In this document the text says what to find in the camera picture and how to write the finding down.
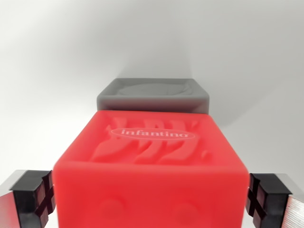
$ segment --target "silver metal plate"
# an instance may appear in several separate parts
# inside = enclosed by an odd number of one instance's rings
[[[289,196],[282,228],[304,228],[304,195]]]
[[[26,170],[16,170],[0,185],[0,228],[20,228],[14,194],[10,188]]]

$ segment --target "block top face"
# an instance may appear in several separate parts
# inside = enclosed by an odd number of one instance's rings
[[[209,115],[98,111],[58,163],[246,168]]]
[[[190,78],[117,78],[97,97],[97,108],[207,114],[209,95]]]

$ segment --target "embossed pattern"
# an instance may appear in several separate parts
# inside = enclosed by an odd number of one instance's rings
[[[165,83],[150,83],[150,84],[138,84],[125,86],[118,90],[119,95],[145,95],[156,96],[157,95],[191,95],[193,90],[188,84],[165,84]]]
[[[114,117],[106,126],[106,137],[94,151],[93,162],[126,162],[135,164],[187,165],[192,163],[194,155],[199,152],[200,136],[191,139],[154,140],[135,139],[114,135],[115,128],[140,127],[142,129],[164,129],[195,132],[199,121],[182,120],[161,121],[157,119],[127,120]]]

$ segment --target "red cube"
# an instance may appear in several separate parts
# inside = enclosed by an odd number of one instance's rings
[[[98,111],[54,167],[60,228],[240,228],[249,175],[207,114]]]

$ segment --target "block front face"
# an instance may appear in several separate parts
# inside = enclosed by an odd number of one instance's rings
[[[209,112],[209,95],[193,79],[117,78],[97,98],[98,110]]]
[[[54,182],[61,228],[240,228],[248,174],[208,115],[99,111]]]

